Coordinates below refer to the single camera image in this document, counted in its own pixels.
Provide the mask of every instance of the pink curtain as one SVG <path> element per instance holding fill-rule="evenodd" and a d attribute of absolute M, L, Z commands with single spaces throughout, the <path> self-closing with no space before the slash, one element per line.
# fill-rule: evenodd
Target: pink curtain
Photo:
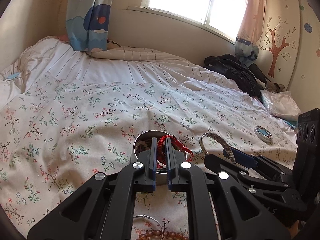
<path fill-rule="evenodd" d="M 265 0 L 246 0 L 246 10 L 237 38 L 235 53 L 239 60 L 250 66 L 258 57 L 256 42 L 263 28 Z"/>
<path fill-rule="evenodd" d="M 107 49 L 112 0 L 68 0 L 66 28 L 75 51 Z"/>

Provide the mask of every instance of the red bracelet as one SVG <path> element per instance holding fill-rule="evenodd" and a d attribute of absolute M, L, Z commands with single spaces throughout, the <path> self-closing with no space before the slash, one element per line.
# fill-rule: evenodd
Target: red bracelet
<path fill-rule="evenodd" d="M 170 137 L 171 139 L 171 143 L 174 144 L 175 146 L 177 146 L 179 148 L 179 151 L 185 151 L 187 153 L 190 153 L 190 158 L 187 159 L 188 162 L 192 161 L 193 158 L 193 153 L 191 150 L 189 150 L 187 147 L 185 147 L 181 142 L 179 142 L 175 136 L 173 135 L 164 135 L 160 138 L 160 140 L 158 141 L 158 145 L 157 145 L 157 160 L 160 163 L 163 163 L 164 165 L 166 165 L 166 160 L 165 160 L 165 155 L 164 152 L 162 151 L 162 147 L 164 145 L 164 141 L 166 138 Z"/>

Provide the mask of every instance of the bed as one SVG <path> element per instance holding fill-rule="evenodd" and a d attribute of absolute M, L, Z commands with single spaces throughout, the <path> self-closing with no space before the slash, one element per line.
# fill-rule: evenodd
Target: bed
<path fill-rule="evenodd" d="M 3 81 L 16 72 L 22 78 Z M 0 203 L 25 237 L 92 175 L 129 164 L 133 142 L 144 131 L 175 135 L 203 170 L 198 141 L 207 131 L 290 168 L 295 159 L 295 132 L 259 100 L 232 80 L 168 53 L 119 47 L 88 55 L 47 37 L 0 75 Z M 272 133 L 272 144 L 254 134 L 256 125 Z M 213 139 L 205 145 L 222 155 Z M 184 193 L 163 185 L 137 194 L 135 215 L 188 235 L 186 206 Z M 132 239 L 157 227 L 134 220 Z"/>

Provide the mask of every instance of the black jacket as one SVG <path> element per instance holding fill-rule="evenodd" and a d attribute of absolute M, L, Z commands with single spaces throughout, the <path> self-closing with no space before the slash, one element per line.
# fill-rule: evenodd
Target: black jacket
<path fill-rule="evenodd" d="M 260 89 L 262 87 L 258 85 L 255 76 L 236 57 L 230 54 L 218 57 L 210 56 L 204 60 L 204 65 L 206 69 L 232 79 L 239 89 L 249 94 L 249 96 L 257 96 L 258 98 L 261 96 Z"/>

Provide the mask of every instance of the windowsill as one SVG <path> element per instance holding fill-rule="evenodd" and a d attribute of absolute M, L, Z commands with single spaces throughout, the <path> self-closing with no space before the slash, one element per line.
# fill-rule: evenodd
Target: windowsill
<path fill-rule="evenodd" d="M 172 18 L 172 19 L 175 19 L 175 20 L 178 20 L 178 21 L 181 21 L 181 22 L 185 22 L 185 23 L 188 23 L 188 24 L 191 24 L 195 27 L 198 27 L 198 28 L 201 28 L 209 33 L 212 33 L 214 35 L 217 35 L 218 37 L 232 43 L 232 44 L 235 44 L 235 40 L 232 40 L 230 37 L 228 37 L 227 35 L 225 35 L 224 33 L 220 32 L 219 30 L 215 29 L 215 28 L 208 28 L 208 27 L 205 27 L 203 25 L 201 25 L 200 23 L 196 22 L 196 21 L 192 21 L 190 19 L 186 19 L 186 18 L 183 18 L 181 16 L 177 16 L 177 15 L 174 15 L 174 14 L 171 14 L 169 12 L 164 12 L 164 11 L 160 11 L 160 10 L 155 10 L 155 9 L 148 9 L 148 8 L 144 8 L 144 7 L 131 7 L 129 6 L 127 8 L 127 10 L 130 10 L 130 11 L 139 11 L 139 12 L 145 12 L 145 13 L 152 13 L 152 14 L 157 14 L 157 15 L 161 15 L 161 16 L 164 16 L 164 17 L 169 17 L 169 18 Z"/>

